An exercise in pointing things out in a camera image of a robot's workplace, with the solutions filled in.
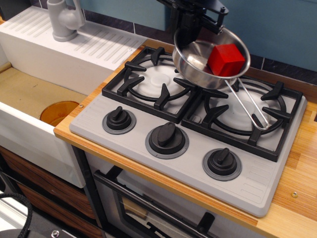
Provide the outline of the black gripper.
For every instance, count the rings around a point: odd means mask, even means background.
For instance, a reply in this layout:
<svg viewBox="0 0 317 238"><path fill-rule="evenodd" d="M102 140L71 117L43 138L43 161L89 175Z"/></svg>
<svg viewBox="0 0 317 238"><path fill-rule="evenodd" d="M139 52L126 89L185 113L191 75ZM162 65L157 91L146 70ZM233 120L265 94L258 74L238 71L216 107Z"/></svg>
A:
<svg viewBox="0 0 317 238"><path fill-rule="evenodd" d="M173 43L184 47L198 38L202 27L215 34L223 29L229 10L218 0L160 0L171 9L170 23Z"/></svg>

